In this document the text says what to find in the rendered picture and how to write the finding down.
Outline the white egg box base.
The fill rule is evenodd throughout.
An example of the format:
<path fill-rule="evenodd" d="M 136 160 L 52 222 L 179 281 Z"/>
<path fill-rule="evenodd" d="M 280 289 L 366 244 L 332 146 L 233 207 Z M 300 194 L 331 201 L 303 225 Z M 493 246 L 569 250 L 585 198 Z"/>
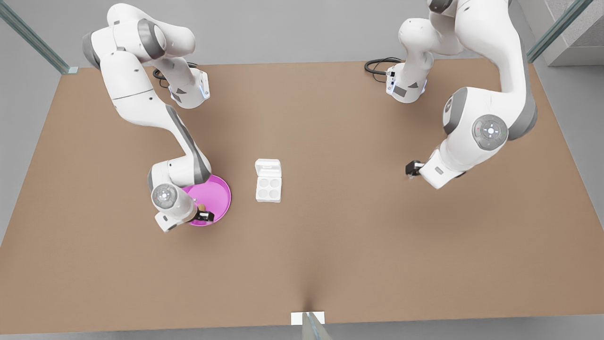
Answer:
<path fill-rule="evenodd" d="M 255 189 L 255 200 L 257 202 L 280 203 L 281 187 L 281 177 L 259 177 Z"/>

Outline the white egg box lid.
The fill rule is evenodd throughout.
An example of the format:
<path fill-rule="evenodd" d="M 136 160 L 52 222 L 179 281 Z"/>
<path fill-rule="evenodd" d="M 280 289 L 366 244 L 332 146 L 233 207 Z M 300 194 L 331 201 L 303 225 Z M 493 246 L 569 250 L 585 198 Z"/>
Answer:
<path fill-rule="evenodd" d="M 281 163 L 278 159 L 257 159 L 255 170 L 258 177 L 282 177 Z"/>

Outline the magenta round plate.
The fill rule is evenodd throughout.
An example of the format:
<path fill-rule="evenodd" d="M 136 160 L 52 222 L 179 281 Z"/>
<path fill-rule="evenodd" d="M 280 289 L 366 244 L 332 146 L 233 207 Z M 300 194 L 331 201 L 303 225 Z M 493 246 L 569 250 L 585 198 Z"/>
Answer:
<path fill-rule="evenodd" d="M 231 191 L 228 184 L 213 174 L 205 183 L 184 187 L 183 191 L 192 199 L 196 199 L 197 205 L 203 204 L 206 211 L 214 214 L 214 221 L 192 220 L 188 222 L 193 226 L 209 226 L 218 222 L 220 218 L 224 217 L 231 203 Z"/>

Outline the silver frame post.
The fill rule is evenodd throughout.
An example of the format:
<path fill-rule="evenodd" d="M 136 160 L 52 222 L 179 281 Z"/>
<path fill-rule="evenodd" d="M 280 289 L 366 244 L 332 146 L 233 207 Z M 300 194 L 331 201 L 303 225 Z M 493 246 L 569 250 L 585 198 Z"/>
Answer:
<path fill-rule="evenodd" d="M 78 73 L 78 67 L 68 65 L 4 0 L 0 0 L 0 18 L 61 75 Z"/>
<path fill-rule="evenodd" d="M 593 0 L 574 0 L 530 48 L 527 52 L 527 62 L 529 64 L 535 62 L 592 2 Z"/>
<path fill-rule="evenodd" d="M 302 340 L 333 340 L 326 331 L 325 312 L 292 312 L 291 325 L 302 325 Z"/>

